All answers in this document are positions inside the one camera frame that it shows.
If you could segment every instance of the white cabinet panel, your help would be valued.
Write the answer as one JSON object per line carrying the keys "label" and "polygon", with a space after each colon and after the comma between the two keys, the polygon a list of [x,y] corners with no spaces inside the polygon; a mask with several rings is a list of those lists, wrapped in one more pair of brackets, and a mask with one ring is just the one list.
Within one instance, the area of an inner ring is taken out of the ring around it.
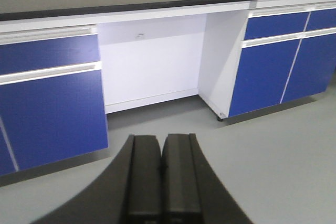
{"label": "white cabinet panel", "polygon": [[205,15],[193,15],[100,25],[105,105],[197,94],[205,20]]}

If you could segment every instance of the drawer handle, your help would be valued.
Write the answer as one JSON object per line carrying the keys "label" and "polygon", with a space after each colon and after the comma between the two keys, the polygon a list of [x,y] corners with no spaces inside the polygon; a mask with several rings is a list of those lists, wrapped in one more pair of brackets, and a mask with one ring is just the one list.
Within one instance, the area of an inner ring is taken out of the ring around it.
{"label": "drawer handle", "polygon": [[15,154],[14,154],[14,151],[13,151],[13,148],[12,148],[12,145],[10,144],[10,141],[9,141],[9,138],[8,138],[8,135],[7,135],[7,132],[6,132],[6,128],[5,128],[5,124],[1,118],[1,115],[0,115],[0,131],[2,133],[2,136],[5,140],[5,144],[7,146],[7,149],[8,149],[8,152],[9,152],[9,156],[12,160],[12,163],[13,163],[13,166],[14,166],[14,169],[16,172],[18,172],[20,170],[18,164],[17,164],[17,160],[16,160],[16,157],[15,157]]}
{"label": "drawer handle", "polygon": [[25,71],[19,73],[10,73],[0,76],[0,85],[6,85],[24,81],[32,81],[56,76],[65,76],[68,74],[82,73],[99,69],[101,69],[101,61]]}
{"label": "drawer handle", "polygon": [[336,27],[321,29],[321,30],[314,30],[314,31],[307,31],[305,32],[304,37],[311,38],[311,37],[323,36],[323,35],[329,35],[329,34],[336,34]]}
{"label": "drawer handle", "polygon": [[95,25],[0,33],[0,45],[97,34]]}
{"label": "drawer handle", "polygon": [[288,8],[288,9],[282,9],[282,10],[258,10],[258,11],[250,12],[248,17],[256,18],[256,17],[291,14],[291,13],[304,13],[308,11],[309,10],[307,8]]}
{"label": "drawer handle", "polygon": [[303,37],[303,33],[296,33],[296,34],[287,34],[287,35],[280,35],[280,36],[273,36],[273,37],[266,37],[266,38],[258,38],[258,39],[249,39],[243,41],[243,48],[246,47],[255,47],[261,46],[266,44],[272,44],[276,42],[300,39]]}

